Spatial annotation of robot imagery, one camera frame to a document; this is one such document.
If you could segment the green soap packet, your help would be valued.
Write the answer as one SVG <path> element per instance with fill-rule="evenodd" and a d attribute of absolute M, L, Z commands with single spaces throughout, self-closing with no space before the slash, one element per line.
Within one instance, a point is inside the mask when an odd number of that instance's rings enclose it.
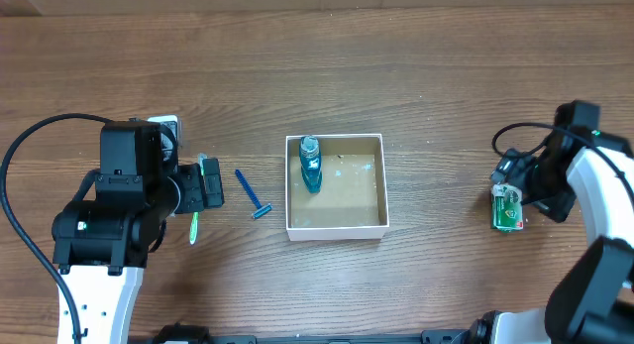
<path fill-rule="evenodd" d="M 501 232 L 521 231 L 524 228 L 522 191 L 510 184 L 491 187 L 491 228 Z"/>

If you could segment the teal transparent bottle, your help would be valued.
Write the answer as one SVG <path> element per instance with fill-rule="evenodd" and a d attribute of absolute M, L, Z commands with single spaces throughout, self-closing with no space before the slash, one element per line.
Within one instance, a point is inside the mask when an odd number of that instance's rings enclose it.
<path fill-rule="evenodd" d="M 322 183 L 322 156 L 319 140 L 303 136 L 299 144 L 301 175 L 310 193 L 318 193 Z"/>

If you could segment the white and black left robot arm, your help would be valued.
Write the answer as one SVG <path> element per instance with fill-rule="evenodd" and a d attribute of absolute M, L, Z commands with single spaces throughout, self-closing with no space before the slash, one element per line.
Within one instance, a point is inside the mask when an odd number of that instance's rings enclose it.
<path fill-rule="evenodd" d="M 53 263 L 68 287 L 84 343 L 125 343 L 149 253 L 166 220 L 224 203 L 219 163 L 178 162 L 174 115 L 115 121 L 100 133 L 100 167 L 53 221 Z"/>

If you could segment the blue disposable razor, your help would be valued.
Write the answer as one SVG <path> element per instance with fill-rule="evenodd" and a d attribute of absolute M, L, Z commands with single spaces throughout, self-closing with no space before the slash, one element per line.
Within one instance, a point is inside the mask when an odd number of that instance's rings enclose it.
<path fill-rule="evenodd" d="M 270 203 L 262 205 L 242 172 L 238 169 L 235 169 L 235 176 L 238 179 L 239 183 L 242 185 L 244 191 L 246 192 L 253 205 L 256 207 L 256 211 L 252 214 L 252 218 L 254 220 L 257 220 L 270 213 L 272 211 L 272 205 Z"/>

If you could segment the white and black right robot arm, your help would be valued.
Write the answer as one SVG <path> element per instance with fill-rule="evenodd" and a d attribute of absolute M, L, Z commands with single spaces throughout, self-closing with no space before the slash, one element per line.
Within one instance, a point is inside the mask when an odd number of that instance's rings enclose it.
<path fill-rule="evenodd" d="M 520 229 L 525 205 L 557 223 L 577 205 L 588 247 L 545 307 L 491 311 L 456 342 L 632 342 L 633 307 L 618 296 L 633 287 L 633 150 L 601 131 L 599 116 L 595 104 L 563 104 L 536 148 L 501 154 L 491 174 L 492 228 Z"/>

